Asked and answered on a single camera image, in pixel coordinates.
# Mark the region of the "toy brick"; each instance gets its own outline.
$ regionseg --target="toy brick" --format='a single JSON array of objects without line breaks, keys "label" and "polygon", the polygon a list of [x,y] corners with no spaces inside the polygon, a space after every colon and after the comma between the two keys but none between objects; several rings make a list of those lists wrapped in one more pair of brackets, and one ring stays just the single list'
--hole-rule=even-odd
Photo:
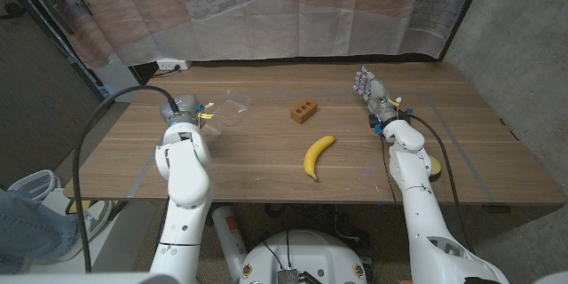
[{"label": "toy brick", "polygon": [[312,114],[318,110],[318,104],[311,99],[305,99],[290,110],[290,118],[300,124],[304,123]]}]

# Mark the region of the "yellow banana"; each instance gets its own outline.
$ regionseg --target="yellow banana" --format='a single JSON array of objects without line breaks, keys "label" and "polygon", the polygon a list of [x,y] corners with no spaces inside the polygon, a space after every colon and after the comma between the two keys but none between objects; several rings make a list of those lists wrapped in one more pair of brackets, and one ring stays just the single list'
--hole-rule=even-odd
[{"label": "yellow banana", "polygon": [[316,177],[316,160],[318,160],[318,156],[320,153],[325,150],[328,146],[331,146],[334,143],[335,137],[334,136],[325,136],[317,140],[310,148],[308,152],[306,152],[304,157],[304,171],[307,175],[312,177],[314,180],[318,181],[318,177]]}]

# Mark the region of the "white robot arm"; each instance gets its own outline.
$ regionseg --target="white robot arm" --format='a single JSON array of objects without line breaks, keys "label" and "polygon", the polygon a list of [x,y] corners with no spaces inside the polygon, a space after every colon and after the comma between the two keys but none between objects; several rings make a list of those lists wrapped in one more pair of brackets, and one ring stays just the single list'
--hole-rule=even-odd
[{"label": "white robot arm", "polygon": [[414,284],[509,283],[493,264],[465,249],[447,230],[429,181],[424,136],[398,112],[383,84],[362,67],[353,89],[382,125],[390,147],[389,171],[403,196]]},{"label": "white robot arm", "polygon": [[168,180],[170,201],[162,237],[150,273],[168,274],[179,283],[195,283],[201,235],[213,199],[213,185],[205,169],[209,149],[195,125],[199,102],[194,95],[176,99],[180,112],[167,105],[162,116],[170,125],[155,150],[156,165]]}]

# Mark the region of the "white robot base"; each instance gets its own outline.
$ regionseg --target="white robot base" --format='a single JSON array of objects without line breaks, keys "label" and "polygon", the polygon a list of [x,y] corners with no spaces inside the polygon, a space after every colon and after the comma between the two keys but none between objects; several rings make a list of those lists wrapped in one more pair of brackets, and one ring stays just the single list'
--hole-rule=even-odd
[{"label": "white robot base", "polygon": [[313,230],[290,230],[273,235],[265,243],[248,253],[240,284],[367,283],[360,258],[331,235]]}]

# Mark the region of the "wooden tabletop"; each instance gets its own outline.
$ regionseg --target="wooden tabletop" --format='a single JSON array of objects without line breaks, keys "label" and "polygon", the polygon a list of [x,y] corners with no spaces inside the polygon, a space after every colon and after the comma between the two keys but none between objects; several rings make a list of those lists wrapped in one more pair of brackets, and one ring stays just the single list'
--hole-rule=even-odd
[{"label": "wooden tabletop", "polygon": [[[461,202],[565,201],[562,189],[453,65],[366,66],[391,96],[402,97],[401,108],[412,108],[444,140]],[[216,186],[216,201],[393,203],[380,137],[369,128],[365,102],[352,90],[358,70],[360,65],[350,64],[259,62],[215,67],[203,63],[149,84],[174,96],[195,93],[202,104],[215,103],[211,111],[227,101],[227,90],[234,100],[249,99],[248,110],[232,125],[220,127],[220,135],[204,132],[212,156],[208,173]],[[318,103],[318,111],[298,124],[289,112],[306,98]],[[81,167],[85,198],[167,198],[166,181],[153,158],[166,129],[158,110],[164,101],[155,92],[138,94]],[[221,111],[236,114],[230,108]],[[209,124],[215,126],[214,119]],[[426,137],[428,153],[442,162],[442,176],[433,183],[438,200],[453,202],[438,143],[420,123],[411,124]],[[326,135],[336,136],[336,141],[319,157],[319,182],[315,182],[304,173],[304,155]],[[395,194],[401,201],[396,186]],[[72,196],[71,184],[66,195]]]}]

